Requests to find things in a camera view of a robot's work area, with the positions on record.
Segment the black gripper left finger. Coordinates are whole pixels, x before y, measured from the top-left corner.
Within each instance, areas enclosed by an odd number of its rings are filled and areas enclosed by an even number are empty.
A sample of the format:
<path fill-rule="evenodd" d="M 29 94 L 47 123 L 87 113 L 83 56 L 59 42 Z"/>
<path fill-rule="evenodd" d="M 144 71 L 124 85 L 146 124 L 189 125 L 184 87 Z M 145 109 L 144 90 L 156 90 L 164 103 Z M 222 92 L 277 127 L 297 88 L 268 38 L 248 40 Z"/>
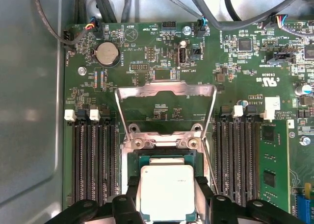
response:
<path fill-rule="evenodd" d="M 131 176 L 125 195 L 115 196 L 100 206 L 94 200 L 80 200 L 51 218 L 48 224 L 143 224 L 135 201 L 140 177 Z"/>

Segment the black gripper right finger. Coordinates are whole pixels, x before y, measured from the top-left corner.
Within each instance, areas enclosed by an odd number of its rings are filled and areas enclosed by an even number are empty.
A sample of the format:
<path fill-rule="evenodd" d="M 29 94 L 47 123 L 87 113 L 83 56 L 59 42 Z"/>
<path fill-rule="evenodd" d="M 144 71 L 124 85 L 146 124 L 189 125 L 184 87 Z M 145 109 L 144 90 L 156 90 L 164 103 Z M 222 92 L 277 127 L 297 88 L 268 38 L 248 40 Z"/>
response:
<path fill-rule="evenodd" d="M 297 217 L 262 199 L 250 200 L 244 207 L 232 202 L 224 195 L 214 194 L 204 176 L 197 176 L 196 187 L 201 191 L 202 211 L 198 211 L 195 223 L 199 224 L 252 224 L 254 221 L 266 224 L 303 224 L 304 201 L 301 201 L 301 214 Z"/>

